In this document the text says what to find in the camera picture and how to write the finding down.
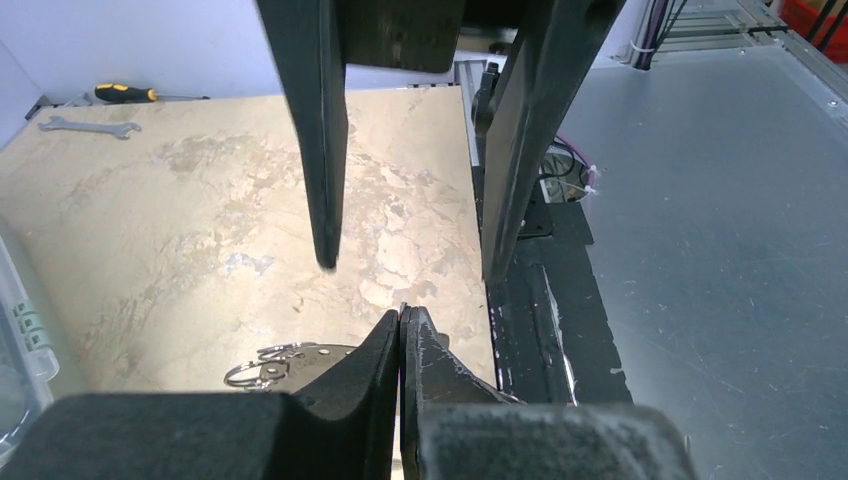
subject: stone-patterned surface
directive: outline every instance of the stone-patterned surface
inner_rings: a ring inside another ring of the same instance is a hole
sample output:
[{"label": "stone-patterned surface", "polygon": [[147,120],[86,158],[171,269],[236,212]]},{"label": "stone-patterned surface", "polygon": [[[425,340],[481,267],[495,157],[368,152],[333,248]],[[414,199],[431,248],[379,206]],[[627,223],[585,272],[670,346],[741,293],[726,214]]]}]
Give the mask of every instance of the stone-patterned surface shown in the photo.
[{"label": "stone-patterned surface", "polygon": [[[459,89],[352,92],[348,111],[333,274],[282,97],[52,110],[0,153],[0,213],[94,389],[224,390],[256,349],[357,345],[401,301],[493,382]],[[143,131],[41,132],[48,115]]]}]

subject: clear plastic box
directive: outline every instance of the clear plastic box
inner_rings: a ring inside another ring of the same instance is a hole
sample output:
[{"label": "clear plastic box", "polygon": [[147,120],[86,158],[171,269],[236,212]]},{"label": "clear plastic box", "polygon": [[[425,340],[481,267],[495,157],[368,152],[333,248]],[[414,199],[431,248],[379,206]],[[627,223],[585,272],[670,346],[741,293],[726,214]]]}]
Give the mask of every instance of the clear plastic box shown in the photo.
[{"label": "clear plastic box", "polygon": [[23,246],[0,217],[0,469],[56,399],[88,390]]}]

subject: black and yellow screwdriver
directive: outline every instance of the black and yellow screwdriver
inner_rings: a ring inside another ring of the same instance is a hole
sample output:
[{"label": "black and yellow screwdriver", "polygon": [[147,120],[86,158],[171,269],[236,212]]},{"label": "black and yellow screwdriver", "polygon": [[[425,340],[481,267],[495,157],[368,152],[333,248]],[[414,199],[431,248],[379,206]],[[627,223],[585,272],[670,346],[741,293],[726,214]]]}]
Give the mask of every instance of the black and yellow screwdriver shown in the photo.
[{"label": "black and yellow screwdriver", "polygon": [[152,88],[135,88],[119,83],[104,83],[94,87],[94,96],[109,103],[150,103],[167,98],[187,98],[192,100],[209,100],[209,97],[193,97],[190,95],[160,95]]}]

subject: metal wrench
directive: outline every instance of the metal wrench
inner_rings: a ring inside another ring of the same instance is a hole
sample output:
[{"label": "metal wrench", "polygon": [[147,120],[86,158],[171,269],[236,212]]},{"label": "metal wrench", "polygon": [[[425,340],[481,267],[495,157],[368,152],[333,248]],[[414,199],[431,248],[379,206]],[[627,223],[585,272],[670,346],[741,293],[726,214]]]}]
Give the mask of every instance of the metal wrench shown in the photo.
[{"label": "metal wrench", "polygon": [[78,130],[80,132],[111,133],[121,140],[130,138],[129,133],[131,130],[141,131],[141,127],[133,122],[120,123],[118,125],[69,122],[57,115],[51,116],[50,121],[47,123],[39,123],[38,128],[45,132],[50,130]]}]

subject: wall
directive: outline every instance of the wall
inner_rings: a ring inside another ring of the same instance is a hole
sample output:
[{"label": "wall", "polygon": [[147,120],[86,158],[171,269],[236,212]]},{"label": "wall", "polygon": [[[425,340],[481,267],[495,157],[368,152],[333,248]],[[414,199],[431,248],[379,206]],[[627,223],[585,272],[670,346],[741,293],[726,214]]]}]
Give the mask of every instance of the wall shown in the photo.
[{"label": "wall", "polygon": [[[0,40],[54,102],[103,82],[213,98],[280,91],[253,0],[134,5],[122,14],[126,5],[114,0],[6,0],[0,6]],[[622,23],[608,46],[622,43],[616,33]],[[632,35],[632,27],[627,30]],[[615,50],[608,46],[605,52]],[[347,85],[381,88],[448,79],[351,67]]]},{"label": "wall", "polygon": [[0,150],[26,124],[24,115],[41,98],[41,90],[0,42]]}]

